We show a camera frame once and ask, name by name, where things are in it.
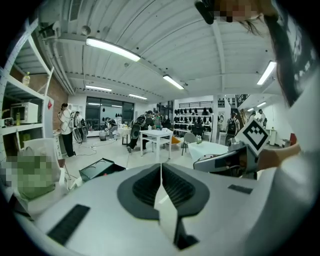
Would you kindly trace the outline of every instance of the microwave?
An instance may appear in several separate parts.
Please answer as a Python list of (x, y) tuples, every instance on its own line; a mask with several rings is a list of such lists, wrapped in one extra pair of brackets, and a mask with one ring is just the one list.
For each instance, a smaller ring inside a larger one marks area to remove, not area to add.
[(31, 102), (15, 103), (10, 106), (10, 116), (17, 123), (17, 113), (20, 113), (21, 124), (38, 123), (38, 105)]

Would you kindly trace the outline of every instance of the fluorescent light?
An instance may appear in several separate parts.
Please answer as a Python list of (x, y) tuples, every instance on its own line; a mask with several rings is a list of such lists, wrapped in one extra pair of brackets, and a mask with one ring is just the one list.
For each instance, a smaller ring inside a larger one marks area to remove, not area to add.
[(120, 46), (117, 46), (113, 43), (107, 42), (107, 41), (103, 41), (103, 40), (99, 40), (93, 37), (88, 37), (85, 41), (85, 44), (87, 46), (93, 46), (93, 47), (97, 47), (103, 50), (107, 50), (109, 52), (112, 52), (114, 54), (119, 54), (123, 57), (126, 57), (134, 62), (137, 62), (138, 60), (140, 60), (140, 56), (128, 51)]
[(98, 86), (92, 86), (92, 85), (86, 85), (85, 88), (90, 88), (90, 89), (97, 89), (97, 90), (101, 90), (101, 91), (107, 91), (107, 92), (111, 92), (111, 89), (108, 88), (103, 88), (103, 87), (98, 87)]
[(266, 102), (262, 102), (261, 104), (259, 104), (257, 107), (261, 107), (262, 105), (266, 104)]
[(180, 84), (178, 84), (175, 80), (173, 80), (169, 75), (165, 74), (165, 75), (163, 76), (163, 78), (164, 78), (165, 80), (167, 80), (169, 83), (173, 84), (173, 85), (174, 85), (175, 87), (177, 87), (178, 89), (180, 89), (180, 90), (183, 90), (183, 89), (184, 89)]
[(139, 98), (139, 99), (143, 99), (143, 100), (146, 100), (146, 99), (147, 99), (147, 98), (145, 98), (145, 97), (141, 97), (141, 96), (134, 95), (134, 94), (129, 94), (129, 96), (135, 97), (135, 98)]
[(270, 76), (271, 72), (276, 67), (277, 63), (274, 61), (270, 61), (268, 67), (264, 71), (263, 75), (261, 76), (260, 80), (258, 81), (257, 85), (262, 86), (267, 78)]

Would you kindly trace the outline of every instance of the floor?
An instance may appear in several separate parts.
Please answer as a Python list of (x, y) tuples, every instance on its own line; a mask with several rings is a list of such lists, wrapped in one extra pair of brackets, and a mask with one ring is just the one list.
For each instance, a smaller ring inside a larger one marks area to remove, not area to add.
[[(114, 161), (117, 165), (127, 169), (149, 165), (155, 163), (156, 152), (152, 152), (152, 144), (146, 144), (146, 151), (143, 156), (140, 156), (140, 141), (138, 140), (137, 146), (129, 153), (125, 145), (122, 145), (122, 140), (114, 141), (100, 141), (98, 137), (88, 138), (87, 142), (78, 144), (73, 143), (73, 149), (76, 156), (68, 157), (65, 160), (66, 168), (71, 176), (71, 181), (74, 181), (80, 176), (79, 170), (87, 167), (88, 165), (105, 158)], [(173, 144), (171, 147), (171, 159), (168, 159), (169, 146), (165, 145), (160, 147), (160, 162), (177, 164), (180, 166), (193, 169), (193, 161), (188, 151), (183, 152), (181, 144)]]

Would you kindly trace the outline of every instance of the bottle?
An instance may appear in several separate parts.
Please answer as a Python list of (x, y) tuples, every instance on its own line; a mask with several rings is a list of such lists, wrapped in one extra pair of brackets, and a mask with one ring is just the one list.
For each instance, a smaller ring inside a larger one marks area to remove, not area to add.
[(29, 76), (30, 72), (27, 72), (26, 75), (22, 78), (22, 83), (25, 86), (29, 86), (30, 83), (30, 76)]
[(20, 125), (20, 112), (16, 113), (15, 119), (16, 119), (16, 125), (19, 126)]

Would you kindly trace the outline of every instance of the brick wall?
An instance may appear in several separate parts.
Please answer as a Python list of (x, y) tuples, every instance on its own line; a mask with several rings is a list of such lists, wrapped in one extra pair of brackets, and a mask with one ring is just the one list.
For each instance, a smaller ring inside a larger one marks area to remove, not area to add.
[[(10, 75), (17, 80), (22, 81), (23, 75), (14, 67), (11, 69)], [(30, 75), (29, 87), (35, 91), (38, 91), (47, 82), (47, 79), (48, 79), (47, 74)], [(61, 104), (68, 102), (68, 94), (60, 85), (60, 83), (55, 79), (55, 77), (52, 76), (47, 95), (54, 100), (53, 129), (56, 130), (60, 127), (60, 123), (61, 123), (57, 117), (57, 114), (61, 110)]]

